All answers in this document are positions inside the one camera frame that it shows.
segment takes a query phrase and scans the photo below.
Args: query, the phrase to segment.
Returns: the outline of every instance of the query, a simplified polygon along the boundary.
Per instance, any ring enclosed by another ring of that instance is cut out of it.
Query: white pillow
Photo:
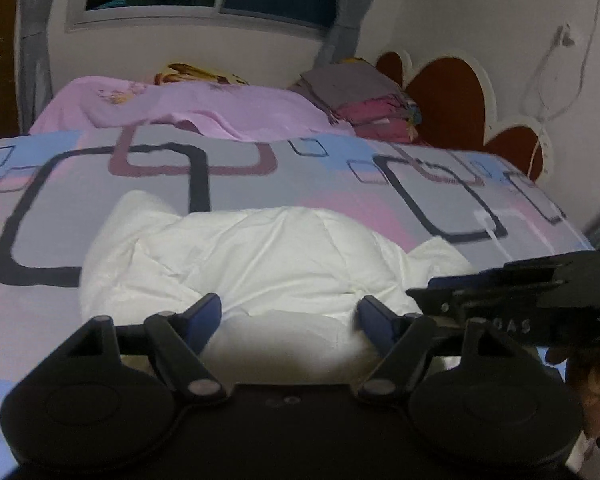
[[[222,324],[202,361],[235,383],[355,383],[378,354],[354,325],[371,294],[397,314],[419,312],[404,291],[471,272],[440,238],[411,253],[329,210],[282,207],[181,217],[156,197],[122,197],[87,254],[85,320],[139,324],[183,312],[208,292]]]

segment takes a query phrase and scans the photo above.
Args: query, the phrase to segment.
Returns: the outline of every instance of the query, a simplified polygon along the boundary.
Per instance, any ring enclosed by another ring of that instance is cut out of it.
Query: patterned bedsheet
[[[299,205],[348,215],[409,251],[432,236],[476,267],[590,249],[560,209],[483,153],[318,136],[272,144],[172,126],[0,140],[0,378],[80,325],[80,266],[127,191],[179,213]]]

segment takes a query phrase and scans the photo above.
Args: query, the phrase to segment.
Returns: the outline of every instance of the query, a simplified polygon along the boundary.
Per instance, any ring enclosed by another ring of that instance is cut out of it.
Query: cable
[[[541,134],[545,131],[544,130],[545,124],[547,124],[553,120],[556,120],[558,117],[561,117],[562,115],[567,113],[571,109],[571,107],[576,103],[576,101],[580,98],[580,95],[582,94],[582,89],[584,88],[584,81],[586,78],[587,64],[589,62],[589,54],[591,53],[591,46],[593,45],[593,39],[596,35],[596,29],[598,28],[599,15],[600,15],[600,0],[596,0],[596,10],[593,15],[593,26],[591,27],[591,33],[589,34],[589,41],[587,41],[587,48],[585,50],[584,57],[582,58],[582,64],[580,65],[580,83],[578,84],[578,91],[576,92],[575,97],[566,106],[564,106],[563,108],[560,108],[560,110],[558,110],[555,114],[549,115],[548,117],[544,117],[541,119],[541,121],[540,121]],[[551,54],[554,52],[554,50],[555,49],[552,48],[549,56],[551,56]],[[540,98],[540,102],[542,103],[542,106],[543,106],[543,110],[542,110],[543,113],[547,113],[550,109],[550,107],[546,104],[544,97],[542,96],[542,76],[544,75],[545,68],[546,68],[546,66],[542,68],[542,72],[540,74],[540,81],[539,81],[539,85],[538,85],[538,97]],[[531,161],[529,162],[529,167],[526,171],[526,176],[528,178],[531,178],[531,171],[533,169],[534,159],[536,158],[536,153],[538,152],[539,147],[540,147],[540,137],[538,137],[538,139],[536,140],[536,145],[534,146],[534,149],[531,153]]]
[[[593,27],[591,27],[591,33],[589,34],[589,41],[587,42],[587,49],[585,50],[584,58],[582,59],[582,65],[580,66],[580,84],[578,85],[578,92],[576,93],[575,97],[571,100],[571,102],[569,104],[567,104],[565,107],[558,110],[555,114],[547,117],[547,119],[546,119],[547,121],[553,121],[553,120],[557,119],[558,117],[560,117],[561,115],[564,115],[565,113],[567,113],[571,109],[571,107],[575,104],[575,102],[580,98],[580,95],[582,94],[582,89],[584,88],[584,79],[585,79],[586,71],[587,71],[587,62],[589,61],[589,54],[591,53],[591,45],[593,45],[593,38],[595,37],[596,29],[598,28],[598,16],[599,15],[600,15],[600,0],[597,0],[596,1],[596,12],[594,13],[594,17],[593,17]]]

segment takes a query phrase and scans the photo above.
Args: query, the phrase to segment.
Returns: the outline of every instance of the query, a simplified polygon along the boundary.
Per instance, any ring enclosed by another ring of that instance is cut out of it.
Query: white wall
[[[375,59],[391,38],[402,0],[375,0],[358,54]],[[143,25],[65,31],[67,0],[54,0],[48,26],[54,91],[76,77],[151,80],[167,63],[190,62],[232,72],[252,84],[284,88],[312,67],[321,41],[211,25]]]
[[[460,48],[485,67],[499,118],[538,113],[537,92],[525,89],[557,27],[570,22],[580,37],[547,65],[543,95],[553,111],[574,97],[596,0],[404,0],[393,40],[414,61],[444,48]],[[584,227],[600,211],[600,17],[586,84],[579,101],[547,131],[555,170],[544,190]]]

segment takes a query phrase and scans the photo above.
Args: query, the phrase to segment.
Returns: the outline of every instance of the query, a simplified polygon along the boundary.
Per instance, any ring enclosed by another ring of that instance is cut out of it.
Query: black device
[[[582,428],[578,399],[516,340],[600,345],[600,253],[408,294],[425,315],[358,304],[382,361],[356,389],[226,391],[198,358],[221,322],[215,294],[138,326],[95,317],[5,398],[0,424],[20,463],[9,479],[577,478],[564,462]],[[507,316],[518,330],[494,324]],[[121,354],[148,355],[158,379]],[[458,367],[424,378],[434,357],[453,355]]]

